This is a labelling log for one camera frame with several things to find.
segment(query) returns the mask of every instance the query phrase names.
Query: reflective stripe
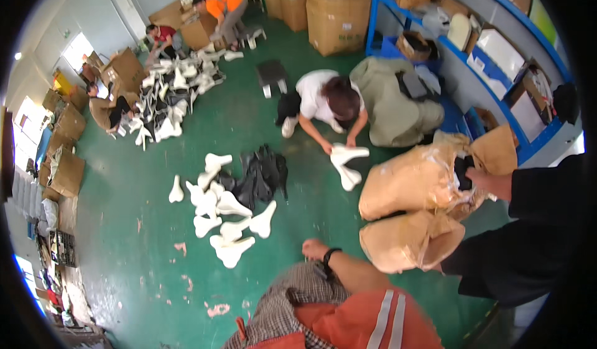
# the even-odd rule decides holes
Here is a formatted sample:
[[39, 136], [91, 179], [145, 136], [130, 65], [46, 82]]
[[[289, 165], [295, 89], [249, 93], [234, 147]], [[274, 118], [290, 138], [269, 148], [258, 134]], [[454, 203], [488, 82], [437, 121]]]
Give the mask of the reflective stripe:
[[394, 313], [394, 324], [392, 325], [392, 336], [388, 349], [400, 349], [402, 346], [402, 330], [404, 328], [404, 310], [407, 307], [407, 298], [405, 295], [398, 295], [398, 305]]
[[383, 333], [386, 331], [387, 326], [387, 317], [390, 315], [390, 306], [392, 305], [393, 296], [394, 291], [388, 289], [382, 301], [382, 308], [380, 308], [379, 314], [377, 314], [377, 324], [369, 337], [367, 349], [378, 349], [379, 344], [382, 343]]

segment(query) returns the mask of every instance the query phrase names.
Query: green epoxy floor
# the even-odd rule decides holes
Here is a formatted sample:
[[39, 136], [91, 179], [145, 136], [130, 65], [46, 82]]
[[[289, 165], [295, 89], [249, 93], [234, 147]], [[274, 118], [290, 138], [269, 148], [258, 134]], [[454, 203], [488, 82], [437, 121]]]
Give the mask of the green epoxy floor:
[[[342, 190], [327, 155], [300, 128], [291, 139], [283, 139], [274, 126], [278, 95], [265, 99], [254, 71], [259, 62], [280, 59], [292, 86], [310, 70], [348, 74], [363, 53], [323, 58], [309, 45], [307, 32], [295, 34], [282, 22], [262, 16], [246, 20], [262, 24], [268, 40], [259, 41], [243, 59], [220, 62], [228, 78], [198, 99], [195, 113], [184, 119], [181, 137], [150, 144], [143, 152], [134, 145], [134, 135], [113, 140], [87, 111], [88, 126], [77, 151], [86, 168], [76, 247], [91, 309], [116, 348], [219, 348], [235, 331], [235, 317], [247, 321], [276, 275], [303, 261], [301, 244], [310, 237], [365, 258], [358, 239], [365, 224], [358, 215], [362, 185], [350, 193]], [[317, 127], [330, 141], [345, 142], [345, 136], [329, 126]], [[357, 142], [371, 149], [370, 158], [358, 163], [363, 180], [372, 165], [404, 151], [372, 147], [368, 129]], [[276, 194], [272, 235], [257, 237], [229, 270], [209, 244], [209, 235], [218, 229], [203, 239], [195, 236], [188, 191], [176, 204], [168, 202], [168, 193], [175, 174], [182, 182], [197, 179], [206, 153], [235, 156], [231, 167], [238, 176], [238, 154], [263, 143], [287, 158], [289, 201]], [[264, 208], [259, 204], [256, 213]], [[465, 221], [467, 236], [506, 221], [502, 203], [486, 202]], [[186, 256], [174, 247], [181, 242], [186, 243]], [[192, 291], [187, 291], [185, 278], [192, 281]], [[494, 304], [459, 296], [457, 279], [435, 271], [411, 270], [391, 278], [431, 316], [447, 348], [461, 347]], [[208, 310], [220, 304], [229, 305], [229, 312], [211, 318]]]

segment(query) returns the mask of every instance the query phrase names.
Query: blue metal shelf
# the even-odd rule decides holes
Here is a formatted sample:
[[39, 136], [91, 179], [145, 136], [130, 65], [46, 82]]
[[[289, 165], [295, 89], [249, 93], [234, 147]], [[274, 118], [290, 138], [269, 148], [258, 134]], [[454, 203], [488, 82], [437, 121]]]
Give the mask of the blue metal shelf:
[[[546, 48], [546, 50], [548, 51], [548, 53], [552, 56], [554, 63], [557, 65], [558, 69], [560, 70], [560, 72], [562, 74], [562, 77], [564, 79], [568, 80], [570, 78], [570, 74], [569, 74], [568, 70], [566, 69], [566, 67], [563, 65], [563, 62], [560, 59], [559, 55], [557, 54], [557, 52], [555, 51], [553, 46], [551, 46], [551, 44], [547, 41], [547, 39], [542, 34], [542, 32], [533, 24], [533, 22], [528, 17], [526, 17], [510, 1], [508, 1], [508, 0], [496, 0], [496, 1], [500, 2], [504, 6], [504, 8], [506, 8], [508, 11], [510, 11], [513, 15], [515, 15], [518, 18], [518, 20], [520, 20], [521, 23], [523, 25], [525, 25], [535, 35], [535, 37], [541, 43], [541, 45], [543, 45]], [[394, 17], [399, 21], [399, 23], [404, 26], [405, 29], [409, 29], [410, 25], [413, 22], [424, 28], [423, 21], [421, 18], [415, 16], [409, 10], [400, 8], [395, 0], [372, 0], [371, 1], [371, 16], [369, 18], [369, 32], [367, 35], [367, 46], [365, 48], [365, 53], [369, 56], [371, 56], [371, 55], [379, 56], [380, 55], [379, 49], [371, 47], [371, 43], [373, 40], [373, 33], [375, 32], [375, 26], [377, 23], [377, 11], [378, 11], [379, 3], [386, 6], [392, 12]], [[404, 22], [401, 21], [398, 14], [402, 14], [405, 17]], [[493, 100], [496, 102], [496, 104], [500, 107], [500, 110], [504, 114], [506, 121], [508, 122], [508, 124], [510, 124], [512, 131], [518, 138], [518, 143], [519, 143], [519, 146], [517, 148], [518, 165], [522, 165], [525, 161], [530, 159], [530, 157], [532, 157], [547, 142], [549, 142], [549, 140], [562, 127], [562, 123], [559, 121], [559, 119], [556, 116], [554, 118], [554, 120], [548, 125], [548, 127], [546, 127], [538, 137], [536, 137], [532, 142], [530, 142], [528, 140], [528, 138], [526, 137], [525, 132], [522, 130], [520, 124], [518, 123], [518, 121], [516, 120], [514, 115], [512, 114], [508, 105], [505, 102], [503, 102], [501, 99], [498, 99], [496, 94], [488, 86], [488, 84], [467, 64], [466, 60], [467, 60], [468, 55], [466, 53], [463, 53], [462, 51], [458, 50], [454, 46], [454, 44], [452, 44], [452, 42], [450, 42], [448, 40], [448, 38], [445, 36], [440, 36], [438, 38], [438, 41], [440, 43], [442, 43], [444, 47], [446, 47], [448, 50], [450, 50], [452, 53], [454, 53], [454, 55], [456, 55], [456, 57], [458, 59], [460, 59], [460, 61], [466, 65], [466, 67], [477, 77], [477, 79], [485, 87], [485, 89], [487, 90], [489, 95], [493, 98]]]

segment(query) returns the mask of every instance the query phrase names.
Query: person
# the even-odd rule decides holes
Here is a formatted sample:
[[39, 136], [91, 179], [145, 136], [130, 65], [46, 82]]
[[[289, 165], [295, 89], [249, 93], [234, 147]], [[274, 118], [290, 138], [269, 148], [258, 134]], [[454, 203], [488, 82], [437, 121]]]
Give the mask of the person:
[[174, 28], [167, 25], [150, 24], [145, 28], [145, 33], [153, 38], [153, 48], [150, 55], [154, 52], [163, 52], [172, 60], [176, 59], [176, 55], [180, 58], [185, 57], [182, 51], [183, 39]]
[[508, 214], [517, 220], [463, 241], [437, 270], [461, 276], [461, 295], [492, 298], [506, 308], [549, 293], [579, 240], [585, 161], [584, 154], [573, 155], [555, 168], [509, 175], [469, 168], [476, 187], [509, 201]]
[[195, 11], [200, 14], [209, 13], [218, 19], [216, 32], [221, 33], [232, 51], [238, 51], [236, 32], [245, 30], [241, 17], [247, 9], [247, 0], [193, 0]]
[[123, 114], [129, 118], [133, 117], [133, 111], [123, 96], [119, 96], [115, 101], [98, 98], [98, 88], [95, 82], [87, 85], [87, 94], [89, 95], [89, 110], [93, 119], [104, 130], [113, 129], [120, 122]]
[[367, 124], [368, 114], [359, 88], [348, 76], [322, 69], [307, 73], [298, 80], [296, 91], [282, 95], [276, 124], [282, 125], [282, 136], [290, 138], [299, 123], [326, 154], [331, 154], [332, 144], [317, 131], [313, 118], [329, 124], [339, 134], [355, 120], [346, 146], [356, 147], [356, 136]]
[[223, 349], [442, 348], [413, 298], [371, 264], [317, 239], [303, 255], [310, 262], [278, 276]]

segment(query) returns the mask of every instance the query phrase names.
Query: white t-shirt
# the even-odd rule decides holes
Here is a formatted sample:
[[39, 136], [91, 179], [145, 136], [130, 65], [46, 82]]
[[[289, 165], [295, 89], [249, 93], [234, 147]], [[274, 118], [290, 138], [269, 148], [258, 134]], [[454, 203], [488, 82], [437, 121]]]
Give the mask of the white t-shirt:
[[[333, 77], [339, 75], [340, 74], [335, 70], [320, 69], [309, 72], [298, 80], [297, 92], [301, 97], [300, 113], [303, 117], [309, 120], [315, 117], [317, 120], [321, 121], [329, 121], [334, 118], [334, 114], [328, 105], [327, 98], [322, 96], [320, 91], [324, 84]], [[352, 88], [359, 94], [359, 98], [361, 99], [361, 110], [363, 110], [365, 108], [363, 96], [356, 84], [352, 81], [350, 81], [350, 83]]]

